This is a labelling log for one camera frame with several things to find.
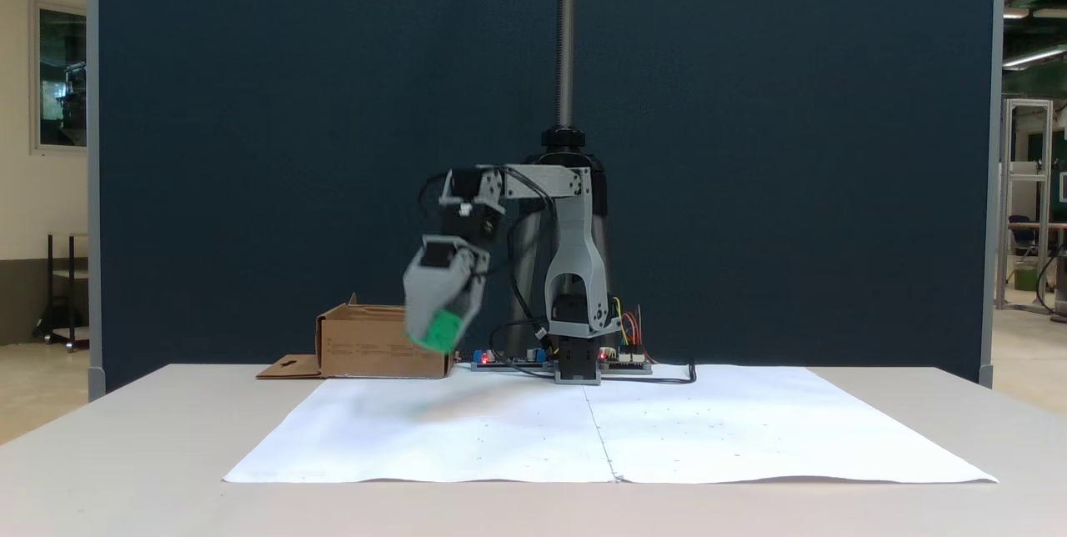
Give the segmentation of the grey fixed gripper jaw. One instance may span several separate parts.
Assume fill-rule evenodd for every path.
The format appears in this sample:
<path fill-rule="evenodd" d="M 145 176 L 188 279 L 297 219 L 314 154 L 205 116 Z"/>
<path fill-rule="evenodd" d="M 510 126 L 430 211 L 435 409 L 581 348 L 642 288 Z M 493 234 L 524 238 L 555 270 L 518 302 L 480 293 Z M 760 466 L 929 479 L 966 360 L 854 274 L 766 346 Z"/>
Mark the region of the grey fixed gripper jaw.
<path fill-rule="evenodd" d="M 453 312 L 458 316 L 456 335 L 465 336 L 468 334 L 469 323 L 473 323 L 483 307 L 490 260 L 457 260 L 456 266 L 462 279 L 461 289 L 453 298 Z"/>

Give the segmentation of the grey ridged moving gripper jaw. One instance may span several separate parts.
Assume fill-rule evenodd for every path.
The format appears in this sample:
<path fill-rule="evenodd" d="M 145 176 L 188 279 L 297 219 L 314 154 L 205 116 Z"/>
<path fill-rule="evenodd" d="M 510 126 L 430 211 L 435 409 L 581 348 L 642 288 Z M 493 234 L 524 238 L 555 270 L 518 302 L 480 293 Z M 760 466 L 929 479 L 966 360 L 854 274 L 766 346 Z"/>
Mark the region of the grey ridged moving gripper jaw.
<path fill-rule="evenodd" d="M 419 266 L 416 254 L 403 275 L 405 334 L 412 343 L 456 343 L 458 316 L 449 305 L 458 294 L 458 272 Z"/>

